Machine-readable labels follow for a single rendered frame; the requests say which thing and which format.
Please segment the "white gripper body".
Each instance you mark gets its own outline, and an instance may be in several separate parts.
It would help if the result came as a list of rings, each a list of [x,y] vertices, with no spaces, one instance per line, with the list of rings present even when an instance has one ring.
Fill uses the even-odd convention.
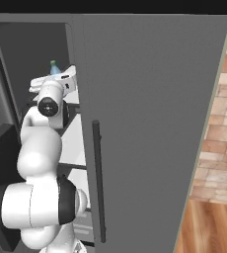
[[[31,81],[30,91],[33,93],[38,93],[40,90],[46,87],[56,87],[61,92],[63,92],[64,88],[61,75],[60,74],[47,75],[33,79]]]

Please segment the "white freezer shelf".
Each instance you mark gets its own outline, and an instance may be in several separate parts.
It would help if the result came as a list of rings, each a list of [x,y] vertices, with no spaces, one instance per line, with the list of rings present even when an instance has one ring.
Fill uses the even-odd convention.
[[[78,104],[79,103],[78,91],[73,91],[73,92],[67,94],[66,97],[64,98],[64,100],[70,104]]]
[[[65,164],[86,165],[81,116],[73,119],[62,136],[60,162]]]
[[[88,176],[86,170],[73,168],[70,171],[68,179],[78,188],[81,189],[87,196],[87,200],[90,200]]]

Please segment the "grey fridge door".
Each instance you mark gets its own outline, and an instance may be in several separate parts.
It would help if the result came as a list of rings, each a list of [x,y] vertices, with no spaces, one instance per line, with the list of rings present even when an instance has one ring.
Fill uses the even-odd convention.
[[[226,15],[76,15],[95,253],[173,253],[227,35]],[[100,122],[101,242],[92,121]]]

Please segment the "pale grey freezer drawer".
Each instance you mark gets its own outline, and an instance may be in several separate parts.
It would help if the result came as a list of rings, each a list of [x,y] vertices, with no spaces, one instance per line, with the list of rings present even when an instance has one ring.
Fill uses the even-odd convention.
[[[78,239],[85,242],[88,246],[94,245],[94,230],[92,216],[89,210],[86,210],[73,221],[75,235]]]

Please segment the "clear water bottle green cap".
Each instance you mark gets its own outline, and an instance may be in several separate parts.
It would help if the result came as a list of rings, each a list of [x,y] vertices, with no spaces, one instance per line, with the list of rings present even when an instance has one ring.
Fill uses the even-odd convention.
[[[60,72],[61,72],[61,70],[58,68],[56,61],[52,60],[50,62],[50,74],[55,75],[55,74],[59,74]]]

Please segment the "grey fridge body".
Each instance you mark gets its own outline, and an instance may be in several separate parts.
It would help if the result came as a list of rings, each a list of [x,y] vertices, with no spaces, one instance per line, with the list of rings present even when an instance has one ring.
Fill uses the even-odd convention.
[[[0,60],[20,152],[24,116],[38,103],[38,94],[30,91],[31,81],[48,75],[52,60],[61,71],[75,66],[70,22],[62,15],[0,14]],[[58,131],[61,140],[77,114],[81,116],[79,104],[64,100],[64,128]],[[73,168],[87,171],[86,165],[65,164],[59,160],[57,174],[68,177]],[[95,243],[93,246],[82,243],[88,253],[95,253]],[[0,226],[0,244],[3,250],[11,253],[26,253],[28,250],[39,253],[24,244],[18,229]]]

